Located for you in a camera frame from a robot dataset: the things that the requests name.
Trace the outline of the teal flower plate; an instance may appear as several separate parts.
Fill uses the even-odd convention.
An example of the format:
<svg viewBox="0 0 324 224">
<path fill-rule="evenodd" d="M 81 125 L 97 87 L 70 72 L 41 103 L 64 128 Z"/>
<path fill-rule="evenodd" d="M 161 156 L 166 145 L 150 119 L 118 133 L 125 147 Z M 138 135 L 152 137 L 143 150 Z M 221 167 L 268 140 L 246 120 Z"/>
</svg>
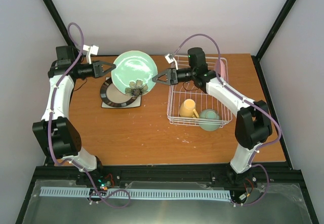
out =
<svg viewBox="0 0 324 224">
<path fill-rule="evenodd" d="M 124 52 L 113 64 L 115 69 L 111 72 L 112 82 L 121 93 L 129 97 L 141 97 L 156 85 L 152 78 L 157 75 L 157 66 L 144 52 Z"/>
</svg>

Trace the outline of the white wire dish rack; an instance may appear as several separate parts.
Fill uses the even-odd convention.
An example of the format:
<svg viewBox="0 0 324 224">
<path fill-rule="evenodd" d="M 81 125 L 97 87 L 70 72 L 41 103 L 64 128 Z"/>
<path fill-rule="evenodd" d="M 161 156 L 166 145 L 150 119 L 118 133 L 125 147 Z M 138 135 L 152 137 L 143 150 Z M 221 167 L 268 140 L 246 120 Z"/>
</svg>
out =
<svg viewBox="0 0 324 224">
<path fill-rule="evenodd" d="M 178 62 L 178 68 L 189 67 L 188 57 L 186 55 L 175 55 L 175 59 Z M 228 81 L 228 68 L 227 59 L 221 57 L 226 67 L 226 79 Z M 206 57 L 208 69 L 214 69 L 215 63 L 218 61 L 218 57 Z M 199 119 L 180 117 L 179 108 L 186 99 L 192 99 L 196 103 L 196 111 L 200 114 L 205 109 L 215 110 L 220 116 L 220 128 L 232 121 L 231 111 L 223 105 L 215 97 L 204 93 L 202 90 L 197 89 L 193 81 L 180 82 L 177 85 L 172 85 L 169 88 L 168 106 L 167 106 L 167 118 L 170 124 L 184 125 L 184 126 L 199 126 Z"/>
</svg>

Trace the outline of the yellow ceramic mug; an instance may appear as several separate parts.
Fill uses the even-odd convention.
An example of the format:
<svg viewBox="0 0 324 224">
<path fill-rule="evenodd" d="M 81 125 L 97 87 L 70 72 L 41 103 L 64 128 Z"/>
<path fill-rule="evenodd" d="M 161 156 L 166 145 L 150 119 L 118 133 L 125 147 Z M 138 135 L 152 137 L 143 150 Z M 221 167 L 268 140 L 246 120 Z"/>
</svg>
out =
<svg viewBox="0 0 324 224">
<path fill-rule="evenodd" d="M 199 119 L 195 101 L 192 99 L 186 99 L 179 108 L 179 115 L 180 117 Z"/>
</svg>

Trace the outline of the green ceramic bowl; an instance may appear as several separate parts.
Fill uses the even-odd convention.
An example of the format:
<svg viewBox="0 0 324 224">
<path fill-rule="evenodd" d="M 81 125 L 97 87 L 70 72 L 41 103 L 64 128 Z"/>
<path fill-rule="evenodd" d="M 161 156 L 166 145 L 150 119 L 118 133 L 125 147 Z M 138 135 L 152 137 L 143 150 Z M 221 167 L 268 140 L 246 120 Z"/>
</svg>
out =
<svg viewBox="0 0 324 224">
<path fill-rule="evenodd" d="M 215 131 L 220 127 L 220 116 L 212 109 L 205 109 L 199 114 L 200 122 L 198 125 L 205 131 Z"/>
</svg>

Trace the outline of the pink round plate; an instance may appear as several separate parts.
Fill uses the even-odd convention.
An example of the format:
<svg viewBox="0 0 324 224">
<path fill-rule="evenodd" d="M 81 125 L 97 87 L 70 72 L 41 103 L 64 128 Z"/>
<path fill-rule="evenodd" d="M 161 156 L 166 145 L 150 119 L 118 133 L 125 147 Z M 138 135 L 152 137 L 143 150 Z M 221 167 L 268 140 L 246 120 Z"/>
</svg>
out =
<svg viewBox="0 0 324 224">
<path fill-rule="evenodd" d="M 217 74 L 219 74 L 219 77 L 226 79 L 226 67 L 222 59 L 220 61 L 216 61 L 214 70 Z"/>
</svg>

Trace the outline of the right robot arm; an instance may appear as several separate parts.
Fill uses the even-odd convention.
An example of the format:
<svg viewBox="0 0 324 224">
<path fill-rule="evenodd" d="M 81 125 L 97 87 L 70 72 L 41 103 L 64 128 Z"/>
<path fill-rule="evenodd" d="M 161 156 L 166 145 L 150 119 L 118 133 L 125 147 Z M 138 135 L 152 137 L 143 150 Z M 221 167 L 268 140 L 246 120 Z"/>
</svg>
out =
<svg viewBox="0 0 324 224">
<path fill-rule="evenodd" d="M 168 68 L 152 80 L 169 86 L 192 81 L 197 88 L 216 98 L 231 111 L 236 118 L 234 134 L 238 145 L 226 170 L 226 177 L 231 185 L 237 185 L 251 168 L 255 154 L 272 134 L 268 105 L 263 100 L 254 101 L 245 97 L 214 69 L 209 69 L 202 48 L 191 48 L 187 55 L 187 68 Z"/>
</svg>

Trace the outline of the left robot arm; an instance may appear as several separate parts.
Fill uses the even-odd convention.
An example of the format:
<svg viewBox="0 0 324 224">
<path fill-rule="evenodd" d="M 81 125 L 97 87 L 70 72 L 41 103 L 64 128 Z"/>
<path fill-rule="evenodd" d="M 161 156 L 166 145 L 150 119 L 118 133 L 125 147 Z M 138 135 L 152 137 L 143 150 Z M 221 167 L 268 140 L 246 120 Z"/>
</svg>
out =
<svg viewBox="0 0 324 224">
<path fill-rule="evenodd" d="M 80 172 L 88 172 L 87 178 L 93 184 L 105 180 L 105 171 L 98 157 L 91 155 L 82 147 L 82 139 L 69 120 L 69 107 L 75 82 L 78 79 L 101 78 L 115 69 L 109 63 L 103 69 L 104 61 L 92 61 L 99 48 L 84 45 L 86 63 L 82 63 L 82 52 L 73 46 L 56 47 L 57 59 L 48 71 L 50 92 L 46 110 L 39 122 L 32 125 L 32 131 L 46 157 L 55 165 L 69 163 Z"/>
</svg>

